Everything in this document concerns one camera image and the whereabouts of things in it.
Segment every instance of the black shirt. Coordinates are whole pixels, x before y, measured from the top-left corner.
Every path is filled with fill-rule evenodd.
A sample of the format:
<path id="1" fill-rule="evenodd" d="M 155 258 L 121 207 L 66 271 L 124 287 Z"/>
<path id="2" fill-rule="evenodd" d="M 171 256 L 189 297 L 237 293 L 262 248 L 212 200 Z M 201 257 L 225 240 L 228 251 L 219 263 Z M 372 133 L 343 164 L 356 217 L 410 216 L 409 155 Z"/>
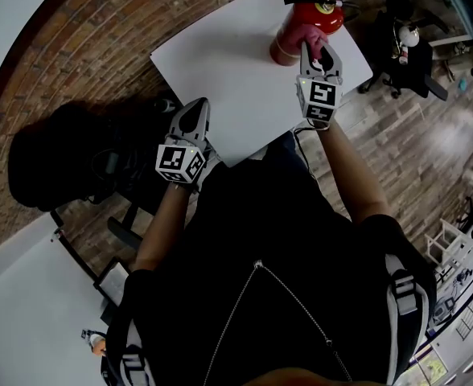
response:
<path id="1" fill-rule="evenodd" d="M 242 385 L 278 368 L 348 380 L 333 351 L 353 380 L 384 383 L 386 253 L 400 256 L 433 305 L 433 275 L 393 218 L 356 226 L 333 211 L 308 173 L 220 164 L 180 244 L 155 271 L 128 277 L 109 328 L 109 359 L 120 360 L 133 319 L 158 386 L 202 385 L 210 366 L 208 385 Z M 266 269 L 254 269 L 258 260 Z"/>

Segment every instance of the white table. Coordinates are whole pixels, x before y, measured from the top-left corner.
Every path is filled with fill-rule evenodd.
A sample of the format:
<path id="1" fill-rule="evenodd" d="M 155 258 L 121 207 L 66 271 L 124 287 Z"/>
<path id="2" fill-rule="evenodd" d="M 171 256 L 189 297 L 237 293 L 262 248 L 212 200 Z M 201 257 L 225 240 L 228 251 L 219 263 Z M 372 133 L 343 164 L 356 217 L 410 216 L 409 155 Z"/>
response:
<path id="1" fill-rule="evenodd" d="M 294 86 L 299 66 L 283 67 L 269 56 L 269 45 L 290 8 L 283 0 L 235 0 L 151 55 L 184 105 L 199 97 L 210 100 L 208 140 L 227 166 L 302 121 Z M 344 27 L 329 39 L 343 60 L 344 94 L 372 77 Z"/>

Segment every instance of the fire extinguisher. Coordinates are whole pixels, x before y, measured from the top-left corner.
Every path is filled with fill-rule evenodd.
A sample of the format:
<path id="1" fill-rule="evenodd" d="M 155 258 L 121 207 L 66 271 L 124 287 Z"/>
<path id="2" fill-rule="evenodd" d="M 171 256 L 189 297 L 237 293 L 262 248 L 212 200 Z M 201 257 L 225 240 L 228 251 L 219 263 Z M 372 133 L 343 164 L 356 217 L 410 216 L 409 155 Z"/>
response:
<path id="1" fill-rule="evenodd" d="M 285 4 L 294 6 L 270 45 L 271 57 L 282 66 L 296 64 L 301 56 L 301 43 L 306 40 L 313 57 L 319 59 L 327 35 L 342 27 L 343 3 L 340 0 L 285 0 Z"/>

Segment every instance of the brick wall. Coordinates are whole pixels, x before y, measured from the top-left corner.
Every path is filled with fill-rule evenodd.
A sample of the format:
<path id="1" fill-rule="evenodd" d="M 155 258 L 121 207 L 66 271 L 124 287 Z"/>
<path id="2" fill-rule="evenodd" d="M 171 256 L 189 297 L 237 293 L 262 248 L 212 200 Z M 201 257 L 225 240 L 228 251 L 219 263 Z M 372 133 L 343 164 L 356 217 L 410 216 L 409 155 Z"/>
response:
<path id="1" fill-rule="evenodd" d="M 7 185 L 13 135 L 71 100 L 103 105 L 151 97 L 166 84 L 149 54 L 232 0 L 47 0 L 0 71 L 0 243 L 39 215 Z M 83 219 L 84 210 L 73 215 Z"/>

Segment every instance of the wooden floor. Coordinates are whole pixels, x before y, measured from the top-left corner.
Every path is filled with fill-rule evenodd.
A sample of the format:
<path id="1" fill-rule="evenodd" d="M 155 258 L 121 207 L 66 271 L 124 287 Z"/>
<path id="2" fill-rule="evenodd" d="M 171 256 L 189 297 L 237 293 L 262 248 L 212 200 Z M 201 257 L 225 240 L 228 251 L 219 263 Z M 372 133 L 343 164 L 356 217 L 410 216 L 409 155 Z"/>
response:
<path id="1" fill-rule="evenodd" d="M 336 117 L 378 176 L 394 216 L 419 250 L 425 248 L 425 233 L 435 234 L 440 218 L 454 223 L 464 211 L 465 197 L 473 193 L 473 78 L 464 76 L 466 92 L 442 76 L 441 82 L 449 85 L 446 102 L 411 91 L 394 100 L 380 81 L 367 94 L 346 95 Z M 336 211 L 346 214 L 316 133 L 303 132 L 300 138 L 323 194 Z M 195 203 L 193 197 L 188 219 Z M 96 273 L 113 256 L 128 262 L 134 258 L 135 252 L 106 227 L 109 216 L 121 220 L 128 206 L 113 196 L 99 206 L 73 202 L 60 213 L 67 238 Z M 75 223 L 69 221 L 74 211 L 82 213 Z M 134 231 L 143 234 L 150 221 L 140 211 Z"/>

